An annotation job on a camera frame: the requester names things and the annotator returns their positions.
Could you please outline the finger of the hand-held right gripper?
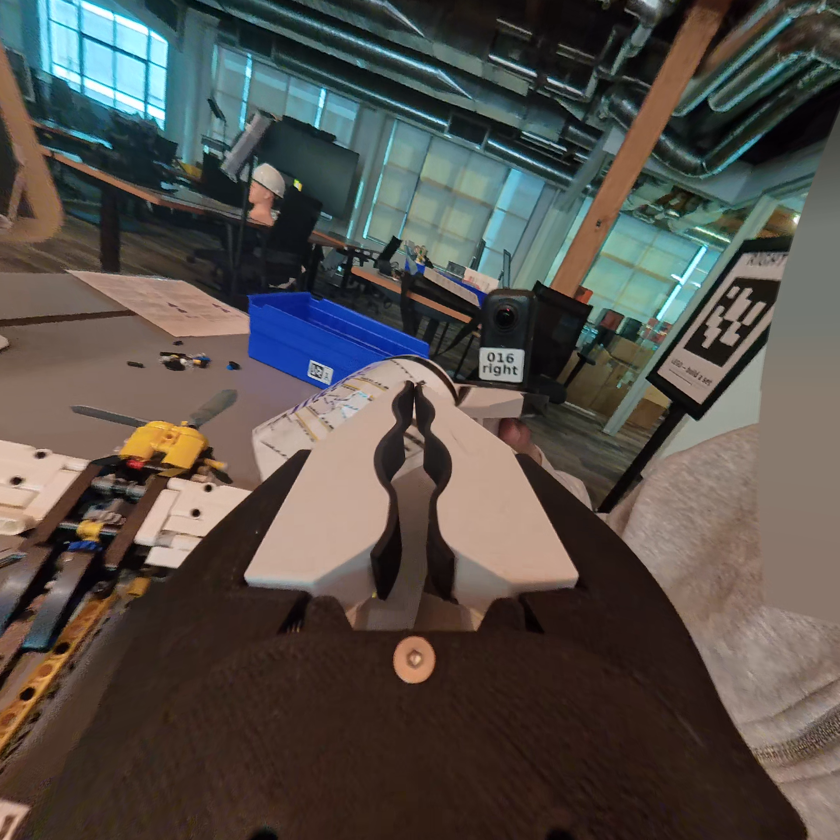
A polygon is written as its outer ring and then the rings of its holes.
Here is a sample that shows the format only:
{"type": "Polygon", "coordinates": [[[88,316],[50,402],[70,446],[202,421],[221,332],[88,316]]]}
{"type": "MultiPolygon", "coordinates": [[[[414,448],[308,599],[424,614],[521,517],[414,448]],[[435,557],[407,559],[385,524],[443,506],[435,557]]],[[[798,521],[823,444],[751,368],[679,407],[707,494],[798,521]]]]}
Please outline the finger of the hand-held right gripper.
{"type": "Polygon", "coordinates": [[[516,389],[488,385],[462,385],[457,407],[477,422],[521,418],[534,414],[530,395],[516,389]]]}

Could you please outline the black office chair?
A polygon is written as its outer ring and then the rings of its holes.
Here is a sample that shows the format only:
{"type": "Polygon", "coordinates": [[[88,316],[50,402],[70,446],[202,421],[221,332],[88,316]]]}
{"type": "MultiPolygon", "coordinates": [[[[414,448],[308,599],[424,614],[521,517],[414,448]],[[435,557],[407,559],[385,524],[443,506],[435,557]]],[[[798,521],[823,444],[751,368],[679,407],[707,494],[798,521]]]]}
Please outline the black office chair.
{"type": "Polygon", "coordinates": [[[292,187],[280,204],[260,257],[261,290],[294,286],[305,273],[312,252],[310,236],[320,218],[321,203],[292,187]]]}

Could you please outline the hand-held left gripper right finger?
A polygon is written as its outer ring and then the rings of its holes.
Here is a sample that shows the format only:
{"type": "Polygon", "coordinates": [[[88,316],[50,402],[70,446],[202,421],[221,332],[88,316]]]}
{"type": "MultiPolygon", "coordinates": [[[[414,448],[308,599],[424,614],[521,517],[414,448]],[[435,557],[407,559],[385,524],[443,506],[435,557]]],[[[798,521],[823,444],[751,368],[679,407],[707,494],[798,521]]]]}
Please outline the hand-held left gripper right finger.
{"type": "Polygon", "coordinates": [[[477,422],[425,385],[415,416],[432,482],[427,571],[436,594],[488,608],[523,593],[574,587],[578,571],[513,450],[500,420],[477,422]]]}

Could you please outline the blue plastic bin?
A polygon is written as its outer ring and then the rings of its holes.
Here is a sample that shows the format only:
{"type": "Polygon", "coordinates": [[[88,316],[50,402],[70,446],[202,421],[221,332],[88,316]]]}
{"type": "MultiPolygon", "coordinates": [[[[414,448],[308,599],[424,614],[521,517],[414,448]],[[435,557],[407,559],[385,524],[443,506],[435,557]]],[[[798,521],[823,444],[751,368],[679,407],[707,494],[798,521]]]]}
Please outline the blue plastic bin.
{"type": "Polygon", "coordinates": [[[396,356],[429,357],[428,343],[307,292],[248,298],[251,359],[327,387],[396,356]]]}

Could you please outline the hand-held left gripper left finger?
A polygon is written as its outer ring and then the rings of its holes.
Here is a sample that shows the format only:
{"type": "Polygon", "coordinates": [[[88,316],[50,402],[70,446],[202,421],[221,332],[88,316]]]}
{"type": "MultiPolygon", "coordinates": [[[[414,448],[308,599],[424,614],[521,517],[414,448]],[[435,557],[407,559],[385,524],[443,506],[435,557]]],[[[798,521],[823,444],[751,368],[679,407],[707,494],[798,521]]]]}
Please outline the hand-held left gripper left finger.
{"type": "Polygon", "coordinates": [[[415,383],[345,419],[306,456],[247,569],[248,585],[339,602],[386,599],[403,541],[393,479],[405,463],[415,383]]]}

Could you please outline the person's right hand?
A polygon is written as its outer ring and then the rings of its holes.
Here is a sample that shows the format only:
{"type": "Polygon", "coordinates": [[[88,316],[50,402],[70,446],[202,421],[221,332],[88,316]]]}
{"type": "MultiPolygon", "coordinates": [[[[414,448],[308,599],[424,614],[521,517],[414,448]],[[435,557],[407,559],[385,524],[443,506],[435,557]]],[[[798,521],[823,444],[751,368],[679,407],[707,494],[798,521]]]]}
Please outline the person's right hand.
{"type": "Polygon", "coordinates": [[[498,426],[499,439],[516,454],[526,455],[538,465],[546,466],[549,462],[533,439],[530,428],[518,418],[503,418],[498,426]]]}

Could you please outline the white printed paper sheet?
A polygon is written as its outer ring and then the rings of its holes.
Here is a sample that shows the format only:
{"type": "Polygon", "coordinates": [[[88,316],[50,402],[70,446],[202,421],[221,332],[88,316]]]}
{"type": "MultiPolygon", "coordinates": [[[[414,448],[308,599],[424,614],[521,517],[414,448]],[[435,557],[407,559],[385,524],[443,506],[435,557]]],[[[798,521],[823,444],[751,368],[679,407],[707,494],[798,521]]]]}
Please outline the white printed paper sheet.
{"type": "Polygon", "coordinates": [[[183,280],[84,270],[70,274],[177,339],[250,330],[248,314],[183,280]]]}

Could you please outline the zebra print sticker sheet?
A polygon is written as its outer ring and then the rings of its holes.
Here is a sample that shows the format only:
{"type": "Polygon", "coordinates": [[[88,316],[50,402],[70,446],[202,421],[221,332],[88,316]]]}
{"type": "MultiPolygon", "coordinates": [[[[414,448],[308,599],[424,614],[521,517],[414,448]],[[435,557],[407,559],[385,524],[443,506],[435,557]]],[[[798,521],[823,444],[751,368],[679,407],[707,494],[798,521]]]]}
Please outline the zebra print sticker sheet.
{"type": "Polygon", "coordinates": [[[251,440],[259,478],[266,480],[298,451],[314,448],[380,396],[399,391],[409,381],[427,385],[451,403],[457,403],[458,388],[435,362],[400,355],[368,364],[253,430],[251,440]]]}

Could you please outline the person's grey sweatshirt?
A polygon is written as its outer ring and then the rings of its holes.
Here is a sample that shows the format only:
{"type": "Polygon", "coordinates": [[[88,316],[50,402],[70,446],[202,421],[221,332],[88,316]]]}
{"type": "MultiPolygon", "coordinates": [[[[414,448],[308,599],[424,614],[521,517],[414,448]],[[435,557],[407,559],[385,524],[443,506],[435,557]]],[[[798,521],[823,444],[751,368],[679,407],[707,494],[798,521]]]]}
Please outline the person's grey sweatshirt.
{"type": "Polygon", "coordinates": [[[765,604],[759,450],[753,424],[662,458],[603,518],[667,594],[808,837],[838,839],[838,625],[765,604]]]}

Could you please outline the white yellow lego plane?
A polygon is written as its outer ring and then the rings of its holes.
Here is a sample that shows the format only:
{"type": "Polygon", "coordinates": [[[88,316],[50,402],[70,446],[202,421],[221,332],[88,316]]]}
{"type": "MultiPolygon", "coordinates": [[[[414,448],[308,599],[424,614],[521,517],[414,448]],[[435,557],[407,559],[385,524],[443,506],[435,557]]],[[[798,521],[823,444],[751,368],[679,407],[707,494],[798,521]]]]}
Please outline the white yellow lego plane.
{"type": "Polygon", "coordinates": [[[2,763],[103,626],[247,497],[204,433],[236,400],[180,424],[73,406],[130,430],[93,460],[2,441],[2,539],[19,538],[2,549],[2,763]]]}

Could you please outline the large black monitor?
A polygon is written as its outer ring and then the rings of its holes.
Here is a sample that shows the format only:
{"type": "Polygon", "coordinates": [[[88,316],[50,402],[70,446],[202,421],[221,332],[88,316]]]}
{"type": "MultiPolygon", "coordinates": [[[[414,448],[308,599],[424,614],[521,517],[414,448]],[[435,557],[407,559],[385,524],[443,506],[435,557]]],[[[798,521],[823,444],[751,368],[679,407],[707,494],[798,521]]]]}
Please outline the large black monitor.
{"type": "Polygon", "coordinates": [[[337,219],[350,215],[360,155],[336,143],[332,135],[284,118],[268,127],[259,159],[298,181],[304,195],[320,201],[324,214],[337,219]]]}

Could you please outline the scattered small lego pieces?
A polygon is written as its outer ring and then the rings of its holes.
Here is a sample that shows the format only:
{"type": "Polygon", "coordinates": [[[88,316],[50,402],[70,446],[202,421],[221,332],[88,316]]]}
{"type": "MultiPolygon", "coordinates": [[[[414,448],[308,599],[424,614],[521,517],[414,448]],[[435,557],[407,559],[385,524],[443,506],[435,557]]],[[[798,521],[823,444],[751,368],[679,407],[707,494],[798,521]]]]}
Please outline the scattered small lego pieces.
{"type": "MultiPolygon", "coordinates": [[[[156,363],[166,370],[181,372],[191,370],[206,370],[215,365],[215,358],[202,351],[189,351],[184,339],[176,339],[171,347],[160,351],[155,357],[156,363]]],[[[151,362],[142,360],[126,360],[129,368],[142,370],[150,366],[151,362]]],[[[243,365],[236,360],[224,360],[223,367],[227,371],[241,371],[243,365]]]]}

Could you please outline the black framed tag sign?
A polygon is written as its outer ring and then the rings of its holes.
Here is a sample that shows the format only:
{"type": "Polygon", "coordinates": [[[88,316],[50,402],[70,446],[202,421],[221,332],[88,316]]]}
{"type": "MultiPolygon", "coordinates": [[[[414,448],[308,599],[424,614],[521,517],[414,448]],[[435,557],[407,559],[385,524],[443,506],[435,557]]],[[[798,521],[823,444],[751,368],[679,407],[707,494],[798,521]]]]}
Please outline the black framed tag sign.
{"type": "Polygon", "coordinates": [[[792,243],[792,236],[745,242],[646,374],[668,409],[598,512],[614,509],[678,424],[701,420],[763,349],[792,243]]]}

